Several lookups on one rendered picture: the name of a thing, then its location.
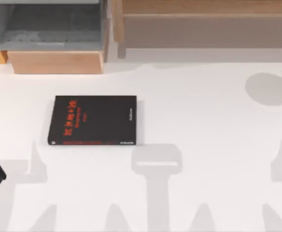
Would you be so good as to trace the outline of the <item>black book with red lettering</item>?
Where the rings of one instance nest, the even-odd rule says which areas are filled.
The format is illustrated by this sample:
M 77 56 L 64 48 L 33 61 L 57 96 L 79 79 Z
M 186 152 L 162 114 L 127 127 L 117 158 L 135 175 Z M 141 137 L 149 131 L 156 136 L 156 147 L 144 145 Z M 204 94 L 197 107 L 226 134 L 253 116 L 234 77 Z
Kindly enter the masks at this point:
M 137 97 L 56 96 L 49 145 L 135 145 Z

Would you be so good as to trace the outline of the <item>pale wooden drawer front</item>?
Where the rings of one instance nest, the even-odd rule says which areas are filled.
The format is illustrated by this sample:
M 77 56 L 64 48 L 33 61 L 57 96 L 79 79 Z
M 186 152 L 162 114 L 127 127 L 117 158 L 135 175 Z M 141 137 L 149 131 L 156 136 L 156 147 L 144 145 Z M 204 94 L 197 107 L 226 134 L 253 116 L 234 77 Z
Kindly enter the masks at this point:
M 101 74 L 102 51 L 8 51 L 15 74 Z

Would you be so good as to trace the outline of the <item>wooden open shelf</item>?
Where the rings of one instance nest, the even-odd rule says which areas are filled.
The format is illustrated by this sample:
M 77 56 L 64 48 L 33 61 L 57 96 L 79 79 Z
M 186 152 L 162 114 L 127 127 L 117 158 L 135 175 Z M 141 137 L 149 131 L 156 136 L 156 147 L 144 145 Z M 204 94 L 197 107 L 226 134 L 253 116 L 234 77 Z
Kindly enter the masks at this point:
M 118 56 L 132 49 L 282 48 L 282 0 L 110 0 Z

